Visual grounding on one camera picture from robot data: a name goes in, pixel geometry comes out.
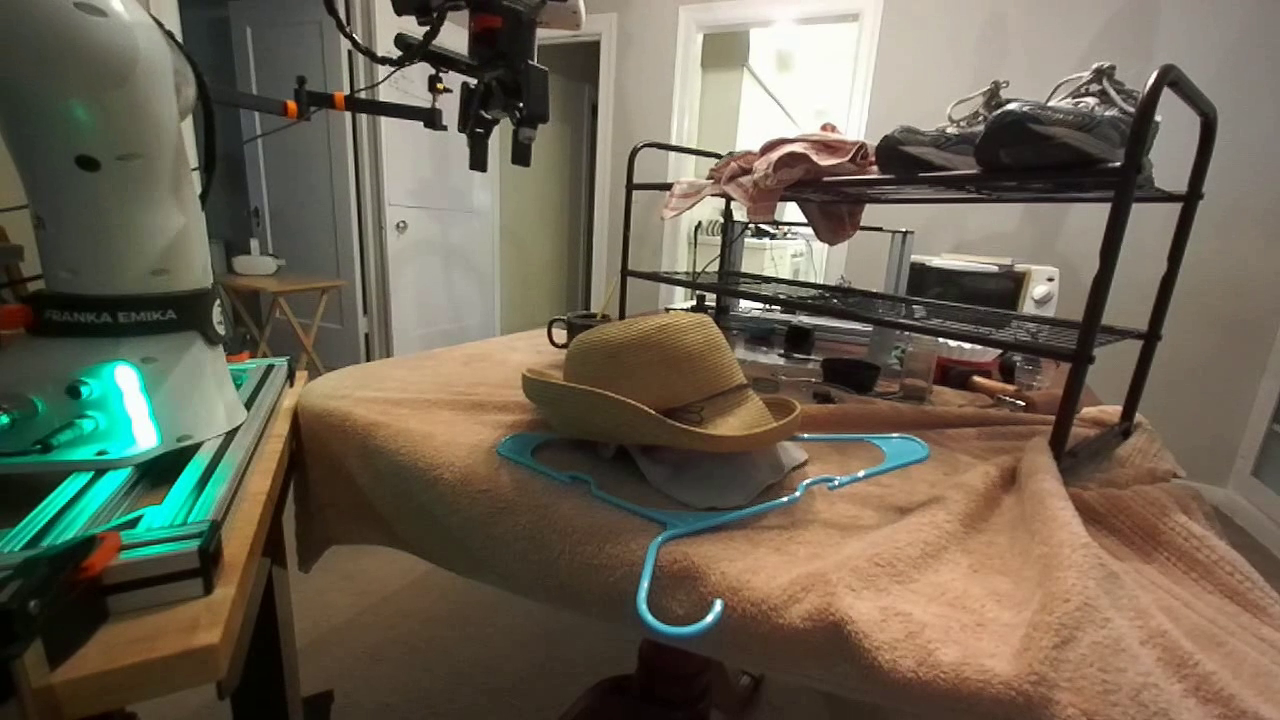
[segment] plastic clothes hanger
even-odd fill
[[[876,474],[888,474],[888,472],[899,472],[907,462],[924,462],[927,458],[927,443],[919,435],[907,435],[907,431],[797,431],[797,441],[799,443],[870,443],[880,453],[880,462],[867,462],[867,466],[854,466],[854,472],[808,474],[782,495],[770,495],[770,500],[760,500],[760,502],[745,502],[745,506],[728,506],[728,512],[665,512],[665,506],[645,506],[645,502],[631,502],[631,500],[601,488],[601,479],[591,479],[589,472],[540,458],[537,453],[545,443],[564,443],[561,435],[515,431],[515,435],[504,435],[495,443],[495,454],[515,462],[515,466],[527,466],[533,474],[545,474],[550,485],[580,488],[580,491],[589,491],[591,500],[601,500],[608,506],[631,512],[631,514],[638,514],[646,525],[659,525],[659,530],[645,546],[638,582],[636,582],[636,616],[659,641],[686,641],[686,635],[703,635],[709,628],[718,624],[722,601],[714,596],[710,609],[700,618],[686,618],[686,624],[659,618],[651,613],[651,574],[659,566],[665,542],[672,542],[678,534],[700,534],[700,530],[714,530],[714,528],[728,528],[728,525],[745,525],[745,521],[781,512],[789,502],[799,502],[816,488],[839,491],[839,488],[853,488],[853,485],[862,485],[862,479],[876,479]]]

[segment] shoe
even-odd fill
[[[982,172],[1111,166],[1123,161],[1137,98],[1117,63],[1092,63],[1038,103],[1017,98],[991,112],[975,164]]]
[[[991,80],[986,88],[961,96],[946,109],[945,129],[892,129],[876,142],[876,166],[892,176],[914,176],[914,172],[968,172],[975,166],[975,138],[986,129],[986,114],[1010,103],[1004,96],[1006,80]]]

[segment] glowing green led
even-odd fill
[[[112,365],[107,368],[112,384],[118,386],[118,405],[133,426],[133,443],[135,446],[156,446],[159,443],[159,426],[153,414],[153,401],[145,390],[145,374],[133,365]]]

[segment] tan hat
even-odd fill
[[[700,311],[601,325],[564,368],[527,368],[540,418],[576,441],[752,453],[797,426],[797,401],[756,397],[718,327]]]

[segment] rack shelf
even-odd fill
[[[1197,119],[1197,152],[1188,164],[1183,187],[1157,187],[1146,181],[1146,149],[1157,138],[1157,109],[1162,96],[1176,96]],[[718,161],[709,149],[683,142],[636,142],[629,156],[629,194],[623,194],[623,237],[620,237],[620,314],[629,314],[629,285],[675,285],[693,293],[714,293],[714,314],[722,318],[734,300],[777,302],[782,311],[862,318],[885,327],[936,330],[953,338],[991,342],[1006,352],[1033,352],[1068,358],[1065,401],[1051,423],[1051,453],[1065,458],[1068,435],[1078,412],[1084,378],[1097,358],[1097,346],[1137,338],[1137,368],[1119,409],[1119,431],[1130,431],[1137,409],[1161,346],[1162,314],[1176,293],[1176,276],[1183,265],[1183,246],[1197,223],[1197,208],[1203,198],[1203,176],[1214,142],[1214,109],[1213,98],[1176,66],[1162,63],[1153,73],[1126,129],[1126,149],[1117,166],[1097,172],[919,172],[919,176],[822,176],[816,185],[797,185],[782,192],[789,202],[1097,202],[1109,212],[1102,237],[1097,243],[1097,271],[1084,296],[1084,311],[1076,318],[1049,314],[1017,314],[991,311],[975,302],[919,300],[919,296],[888,296],[860,293],[835,285],[803,285],[781,276],[739,271],[739,241],[732,237],[732,198],[722,198],[722,237],[718,237],[718,271],[665,271],[665,269],[631,269],[631,221],[636,194],[672,192],[672,181],[638,181],[638,156],[665,152],[683,161]],[[1126,217],[1137,202],[1167,202],[1176,208],[1176,229],[1162,254],[1162,276],[1153,293],[1145,327],[1111,327],[1102,325],[1109,293],[1117,280],[1117,265],[1123,252]]]

